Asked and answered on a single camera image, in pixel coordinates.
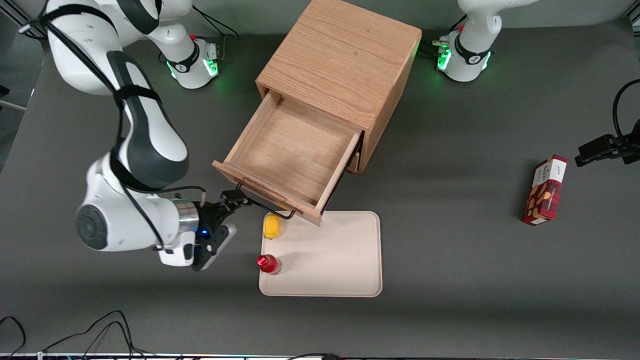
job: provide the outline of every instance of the wooden cabinet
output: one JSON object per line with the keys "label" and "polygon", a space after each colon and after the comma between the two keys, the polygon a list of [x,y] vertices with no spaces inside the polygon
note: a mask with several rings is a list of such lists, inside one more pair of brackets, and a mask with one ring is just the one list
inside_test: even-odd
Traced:
{"label": "wooden cabinet", "polygon": [[224,163],[213,165],[320,225],[345,168],[367,166],[420,36],[352,4],[312,0],[256,79],[262,104]]}

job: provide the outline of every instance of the yellow sponge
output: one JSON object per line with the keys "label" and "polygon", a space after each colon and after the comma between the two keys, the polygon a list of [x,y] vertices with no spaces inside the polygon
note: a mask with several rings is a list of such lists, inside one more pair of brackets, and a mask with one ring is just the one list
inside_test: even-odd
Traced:
{"label": "yellow sponge", "polygon": [[264,218],[264,237],[267,239],[273,239],[278,236],[280,232],[280,218],[274,214],[267,215]]}

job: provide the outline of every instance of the drawer handle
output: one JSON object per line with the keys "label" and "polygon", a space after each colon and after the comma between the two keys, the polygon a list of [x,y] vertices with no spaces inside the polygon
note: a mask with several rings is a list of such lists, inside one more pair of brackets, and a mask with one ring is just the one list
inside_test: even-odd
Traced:
{"label": "drawer handle", "polygon": [[[241,187],[242,187],[242,184],[238,183],[238,185],[236,186],[236,190],[240,190]],[[291,212],[288,215],[283,215],[283,214],[281,214],[281,213],[269,208],[268,206],[257,202],[256,200],[253,200],[253,199],[251,199],[249,197],[247,197],[247,199],[249,199],[249,201],[251,201],[252,204],[258,205],[259,208],[265,209],[266,211],[276,215],[279,218],[283,218],[284,220],[288,220],[288,219],[292,218],[293,215],[296,214],[295,210],[291,210]]]}

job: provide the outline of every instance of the wooden drawer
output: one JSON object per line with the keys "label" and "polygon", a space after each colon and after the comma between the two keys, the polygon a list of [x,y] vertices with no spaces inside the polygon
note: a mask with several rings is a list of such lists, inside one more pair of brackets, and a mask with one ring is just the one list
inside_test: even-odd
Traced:
{"label": "wooden drawer", "polygon": [[229,181],[320,226],[361,132],[269,91],[224,163],[213,166]]}

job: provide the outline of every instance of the cardboard box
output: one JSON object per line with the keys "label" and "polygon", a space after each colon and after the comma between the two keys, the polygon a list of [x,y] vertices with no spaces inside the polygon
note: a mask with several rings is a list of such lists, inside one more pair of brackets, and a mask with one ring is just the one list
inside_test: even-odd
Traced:
{"label": "cardboard box", "polygon": [[522,222],[535,226],[556,218],[565,170],[566,159],[558,155],[536,166]]}

